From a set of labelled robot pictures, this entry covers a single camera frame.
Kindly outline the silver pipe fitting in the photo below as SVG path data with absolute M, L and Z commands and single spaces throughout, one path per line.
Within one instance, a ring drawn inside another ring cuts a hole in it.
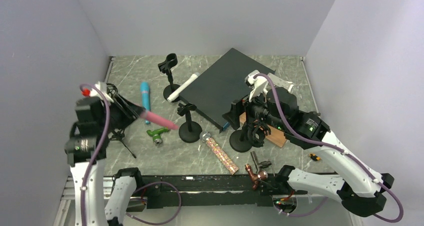
M 271 168 L 272 171 L 272 175 L 275 176 L 275 171 L 272 165 L 272 162 L 270 160 L 265 160 L 265 161 L 259 161 L 256 155 L 255 151 L 251 151 L 250 155 L 252 157 L 255 169 L 256 169 L 256 173 L 258 173 L 259 171 L 263 171 L 267 168 Z

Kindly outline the white microphone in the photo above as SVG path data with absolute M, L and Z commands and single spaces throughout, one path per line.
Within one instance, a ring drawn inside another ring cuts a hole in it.
M 188 80 L 186 80 L 182 85 L 180 85 L 173 93 L 166 98 L 168 102 L 174 102 L 179 98 L 181 92 L 186 89 L 193 81 L 195 81 L 200 76 L 199 72 L 193 73 Z

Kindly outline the glitter copper microphone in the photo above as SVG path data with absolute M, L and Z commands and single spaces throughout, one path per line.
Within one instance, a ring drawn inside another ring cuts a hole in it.
M 221 146 L 215 141 L 208 131 L 203 131 L 200 133 L 200 139 L 202 142 L 206 143 L 210 147 L 216 157 L 220 162 L 225 166 L 231 175 L 234 175 L 238 170 L 238 166 L 233 162 L 233 160 L 226 154 L 226 152 L 221 148 Z

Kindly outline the copper pipe fitting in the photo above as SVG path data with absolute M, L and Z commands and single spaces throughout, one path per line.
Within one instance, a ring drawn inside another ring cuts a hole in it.
M 258 173 L 254 173 L 250 164 L 244 165 L 245 170 L 252 181 L 252 189 L 255 191 L 260 181 L 265 181 L 268 178 L 268 173 L 265 170 L 260 170 Z

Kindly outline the pink toy microphone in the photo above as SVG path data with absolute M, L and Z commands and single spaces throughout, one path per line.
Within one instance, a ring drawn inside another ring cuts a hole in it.
M 142 119 L 150 121 L 151 123 L 157 124 L 157 125 L 162 126 L 162 127 L 166 127 L 168 129 L 171 129 L 171 130 L 177 130 L 179 128 L 179 126 L 177 124 L 175 124 L 174 122 L 172 122 L 168 119 L 165 119 L 165 118 L 163 118 L 163 117 L 161 117 L 161 116 L 159 116 L 155 113 L 152 113 L 150 111 L 147 111 L 147 110 L 144 111 L 143 113 L 141 113 L 140 117 Z

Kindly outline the blue toy microphone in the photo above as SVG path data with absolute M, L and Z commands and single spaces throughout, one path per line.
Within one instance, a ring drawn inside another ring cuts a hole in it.
M 140 84 L 142 106 L 147 110 L 151 110 L 150 105 L 150 86 L 147 82 Z

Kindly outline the dark blue-edged electronics box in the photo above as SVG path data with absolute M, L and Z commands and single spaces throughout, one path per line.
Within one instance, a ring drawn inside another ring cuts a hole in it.
M 201 73 L 179 97 L 183 102 L 195 105 L 197 113 L 222 132 L 227 123 L 222 115 L 229 112 L 234 100 L 249 93 L 245 77 L 254 70 L 265 74 L 276 72 L 232 48 Z

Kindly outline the short black clip stand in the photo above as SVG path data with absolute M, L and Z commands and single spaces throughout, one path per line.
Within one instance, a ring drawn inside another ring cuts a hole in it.
M 200 134 L 203 131 L 199 123 L 192 120 L 191 112 L 197 107 L 194 104 L 178 104 L 177 113 L 180 116 L 185 116 L 185 122 L 179 127 L 178 135 L 180 139 L 186 143 L 194 143 L 200 139 Z

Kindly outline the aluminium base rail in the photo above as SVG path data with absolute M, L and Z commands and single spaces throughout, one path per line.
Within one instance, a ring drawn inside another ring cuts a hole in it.
M 256 188 L 248 175 L 141 176 L 128 210 L 162 209 L 177 206 L 256 205 L 270 207 L 271 200 L 287 212 L 294 212 L 296 199 L 313 197 L 305 190 L 291 190 L 275 182 L 274 176 L 260 181 Z

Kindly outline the wooden board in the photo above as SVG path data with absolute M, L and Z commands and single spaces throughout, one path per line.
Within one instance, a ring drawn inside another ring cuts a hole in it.
M 246 113 L 242 113 L 240 115 L 239 121 L 240 121 L 240 126 L 242 126 L 242 124 L 245 123 Z M 270 141 L 271 143 L 273 143 L 274 145 L 282 148 L 285 142 L 287 141 L 284 136 L 284 133 L 271 125 L 267 125 L 267 126 L 269 127 L 269 131 L 267 135 L 265 135 L 264 140 L 266 139 Z

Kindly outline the tall black microphone stand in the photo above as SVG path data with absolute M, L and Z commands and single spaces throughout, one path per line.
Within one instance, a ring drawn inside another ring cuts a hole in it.
M 172 93 L 174 93 L 180 85 L 174 84 L 174 78 L 172 75 L 172 67 L 176 66 L 178 63 L 177 55 L 175 53 L 170 53 L 166 56 L 165 61 L 158 64 L 158 68 L 161 73 L 166 74 L 169 85 L 166 86 L 163 90 L 163 97 L 167 100 Z

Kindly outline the yellow utility knife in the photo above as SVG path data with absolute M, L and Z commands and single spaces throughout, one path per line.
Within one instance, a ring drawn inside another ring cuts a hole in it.
M 319 156 L 317 156 L 316 154 L 310 153 L 309 157 L 313 160 L 313 161 L 319 161 L 321 158 Z

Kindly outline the black tripod shock mount stand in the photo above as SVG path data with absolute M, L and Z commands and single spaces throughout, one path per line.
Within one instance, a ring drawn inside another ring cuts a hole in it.
M 118 88 L 112 84 L 112 83 L 107 83 L 107 91 L 108 94 L 114 99 L 114 96 L 116 94 L 119 94 L 118 92 Z M 130 154 L 134 157 L 137 158 L 136 155 L 129 149 L 129 147 L 125 144 L 124 142 L 124 137 L 125 137 L 125 129 L 128 126 L 114 126 L 113 125 L 113 102 L 110 104 L 110 126 L 111 126 L 111 130 L 110 132 L 112 133 L 112 136 L 109 138 L 111 141 L 119 141 L 123 144 L 123 146 L 130 152 Z

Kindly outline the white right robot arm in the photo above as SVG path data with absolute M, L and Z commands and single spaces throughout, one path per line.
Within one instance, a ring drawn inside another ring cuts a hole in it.
M 321 175 L 284 165 L 270 183 L 276 191 L 320 194 L 360 217 L 376 216 L 384 209 L 385 193 L 394 183 L 393 176 L 365 165 L 317 113 L 301 111 L 297 98 L 286 89 L 278 87 L 266 94 L 235 100 L 223 118 L 234 130 L 230 144 L 235 151 L 263 146 L 265 136 L 274 127 L 292 144 L 315 154 L 335 171 L 333 175 Z

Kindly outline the green pipe fitting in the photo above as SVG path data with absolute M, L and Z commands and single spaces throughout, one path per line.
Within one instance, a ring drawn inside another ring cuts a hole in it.
M 146 133 L 148 136 L 152 138 L 152 141 L 155 145 L 160 145 L 163 142 L 161 134 L 169 132 L 169 131 L 170 131 L 169 128 L 162 127 L 156 130 L 147 130 Z

